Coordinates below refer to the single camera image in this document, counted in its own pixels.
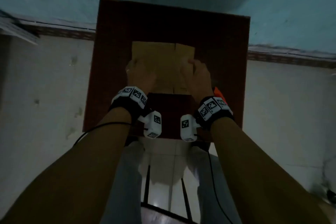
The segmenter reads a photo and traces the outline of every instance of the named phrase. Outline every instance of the person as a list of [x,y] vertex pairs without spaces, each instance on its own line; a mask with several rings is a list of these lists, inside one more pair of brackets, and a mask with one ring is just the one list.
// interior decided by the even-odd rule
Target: person
[[[200,61],[188,62],[194,73],[187,73],[187,64],[181,73],[188,91],[200,103],[213,95],[210,73]],[[142,61],[130,63],[127,77],[129,86],[145,94],[156,80]],[[129,111],[116,107],[99,124],[129,124],[131,119]],[[143,147],[133,142],[124,148],[129,129],[127,124],[111,124],[88,133],[23,191],[1,224],[141,222],[141,178],[136,166]],[[217,194],[234,224],[329,223],[310,194],[231,118],[214,120],[210,131],[218,154],[211,159]],[[201,222],[228,223],[214,197],[207,153],[192,147],[188,166],[199,179]]]

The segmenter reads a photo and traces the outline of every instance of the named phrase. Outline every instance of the person's left arm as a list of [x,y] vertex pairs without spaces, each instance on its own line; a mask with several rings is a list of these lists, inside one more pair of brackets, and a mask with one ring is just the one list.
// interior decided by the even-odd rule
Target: person's left arm
[[[155,82],[142,62],[132,62],[127,75],[128,85],[145,94]],[[131,115],[117,107],[99,124],[107,122],[131,123]],[[129,128],[111,124],[88,133],[23,191],[0,223],[99,223]]]

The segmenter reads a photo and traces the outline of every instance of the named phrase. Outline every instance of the person's left hand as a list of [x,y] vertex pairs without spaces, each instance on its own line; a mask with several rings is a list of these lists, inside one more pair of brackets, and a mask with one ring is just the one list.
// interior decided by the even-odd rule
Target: person's left hand
[[126,66],[127,85],[136,86],[146,95],[153,89],[156,81],[156,74],[148,72],[143,60],[131,60]]

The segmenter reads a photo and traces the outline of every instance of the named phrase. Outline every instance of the white tracking device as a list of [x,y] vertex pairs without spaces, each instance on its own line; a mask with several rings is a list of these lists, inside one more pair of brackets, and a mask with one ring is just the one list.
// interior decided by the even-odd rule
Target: white tracking device
[[147,138],[157,138],[162,132],[162,118],[157,111],[150,112],[146,117],[140,116],[139,121],[145,124],[143,135]]
[[191,114],[183,115],[180,119],[180,136],[183,141],[193,142],[197,140],[197,130],[200,125],[196,123],[195,118]]

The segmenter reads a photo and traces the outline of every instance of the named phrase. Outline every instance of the wooden tabletop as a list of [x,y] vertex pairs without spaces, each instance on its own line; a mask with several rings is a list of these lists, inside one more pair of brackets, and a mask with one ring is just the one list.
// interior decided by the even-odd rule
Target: wooden tabletop
[[[195,47],[242,127],[250,18],[131,1],[100,0],[83,131],[106,114],[126,86],[132,41],[180,43]],[[197,105],[188,95],[149,94],[148,105],[162,115],[162,138],[180,138],[179,121]],[[143,136],[143,124],[131,135]]]

